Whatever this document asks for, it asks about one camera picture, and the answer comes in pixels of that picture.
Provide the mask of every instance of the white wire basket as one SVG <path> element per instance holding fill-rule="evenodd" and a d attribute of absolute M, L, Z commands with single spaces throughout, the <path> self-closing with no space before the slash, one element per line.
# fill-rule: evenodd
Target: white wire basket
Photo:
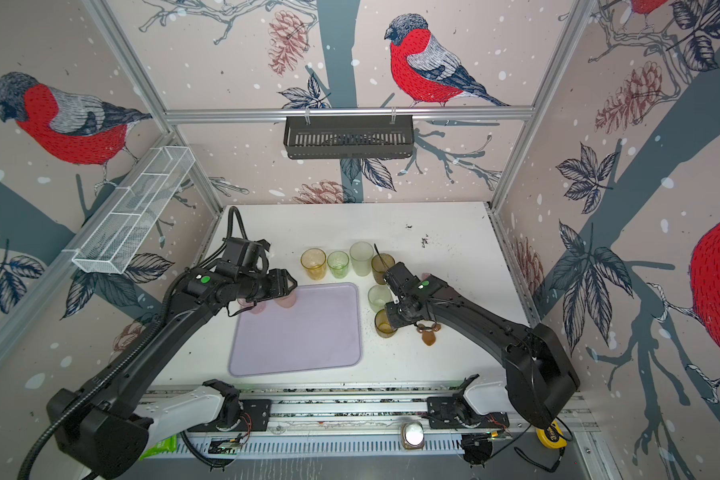
<path fill-rule="evenodd" d="M 122 274 L 195 163 L 187 147 L 154 151 L 144 172 L 125 187 L 128 191 L 73 257 L 82 271 Z"/>

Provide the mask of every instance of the glass cup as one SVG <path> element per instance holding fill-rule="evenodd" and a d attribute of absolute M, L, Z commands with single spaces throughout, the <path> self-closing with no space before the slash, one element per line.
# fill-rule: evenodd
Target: glass cup
<path fill-rule="evenodd" d="M 389 254 L 381 254 L 373 257 L 371 266 L 373 267 L 373 279 L 379 285 L 386 285 L 387 282 L 384 280 L 384 274 L 387 273 L 387 269 L 394 265 L 394 258 Z"/>
<path fill-rule="evenodd" d="M 246 301 L 245 301 L 244 299 L 242 299 L 242 298 L 237 299 L 237 302 L 240 304 L 240 306 L 241 306 L 242 308 L 247 308 L 247 307 L 249 307 L 249 306 L 253 306 L 253 303 L 252 303 L 252 302 L 246 302 Z M 251 308 L 250 310 L 248 310 L 248 312 L 250 312 L 250 313 L 252 313 L 252 314 L 255 315 L 255 314 L 257 314 L 257 313 L 263 312 L 265 308 L 266 308 L 266 302 L 258 302 L 258 303 L 256 304 L 256 306 L 254 306 L 253 308 Z"/>
<path fill-rule="evenodd" d="M 386 310 L 380 310 L 376 313 L 373 322 L 376 325 L 376 333 L 383 339 L 388 339 L 398 331 L 398 329 L 392 328 L 392 325 L 389 324 Z"/>
<path fill-rule="evenodd" d="M 349 256 L 352 258 L 352 268 L 358 276 L 366 276 L 371 273 L 371 258 L 373 258 L 373 246 L 368 242 L 357 242 L 349 249 Z"/>
<path fill-rule="evenodd" d="M 282 308 L 291 308 L 293 304 L 296 303 L 296 290 L 286 296 L 275 298 L 275 303 L 280 305 Z"/>
<path fill-rule="evenodd" d="M 309 278 L 322 280 L 326 276 L 326 252 L 319 248 L 310 248 L 302 254 L 302 266 Z"/>
<path fill-rule="evenodd" d="M 368 302 L 374 312 L 378 312 L 384 308 L 387 302 L 392 302 L 392 292 L 386 285 L 374 285 L 368 291 Z"/>
<path fill-rule="evenodd" d="M 328 268 L 335 278 L 344 278 L 349 273 L 349 255 L 342 251 L 328 255 Z"/>

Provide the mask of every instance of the black metal basket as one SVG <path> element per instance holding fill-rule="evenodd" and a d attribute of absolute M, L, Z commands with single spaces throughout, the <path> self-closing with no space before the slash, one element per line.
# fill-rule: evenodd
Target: black metal basket
<path fill-rule="evenodd" d="M 309 124 L 288 117 L 283 139 L 288 157 L 408 158 L 413 155 L 413 117 L 397 115 L 319 116 Z"/>

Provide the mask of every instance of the white tabletop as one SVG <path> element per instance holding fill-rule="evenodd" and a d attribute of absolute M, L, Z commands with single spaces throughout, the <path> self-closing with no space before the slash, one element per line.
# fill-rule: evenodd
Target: white tabletop
<path fill-rule="evenodd" d="M 349 252 L 356 241 L 376 243 L 410 271 L 447 281 L 464 297 L 513 322 L 528 324 L 485 207 L 480 202 L 416 204 L 241 205 L 250 240 L 272 244 L 269 265 L 287 268 L 299 285 L 352 282 L 359 288 L 362 359 L 351 367 L 235 378 L 228 372 L 237 317 L 225 310 L 201 327 L 166 365 L 154 386 L 198 385 L 219 379 L 238 387 L 329 388 L 334 386 L 431 386 L 452 384 L 475 373 L 504 378 L 488 352 L 443 326 L 426 346 L 415 327 L 383 339 L 374 330 L 368 304 L 373 275 L 354 272 L 336 280 L 328 272 L 315 282 L 299 259 L 308 248 Z M 209 251 L 226 234 L 226 212 Z M 235 227 L 234 235 L 240 231 Z"/>

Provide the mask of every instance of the mesh basket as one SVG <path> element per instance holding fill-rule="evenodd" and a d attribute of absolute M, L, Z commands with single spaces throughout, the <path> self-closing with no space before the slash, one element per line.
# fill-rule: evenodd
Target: mesh basket
<path fill-rule="evenodd" d="M 413 117 L 398 115 L 288 117 L 283 143 L 288 157 L 408 158 L 413 154 Z"/>
<path fill-rule="evenodd" d="M 82 271 L 122 274 L 195 163 L 187 147 L 153 151 L 144 172 L 126 187 L 125 195 L 72 259 Z"/>

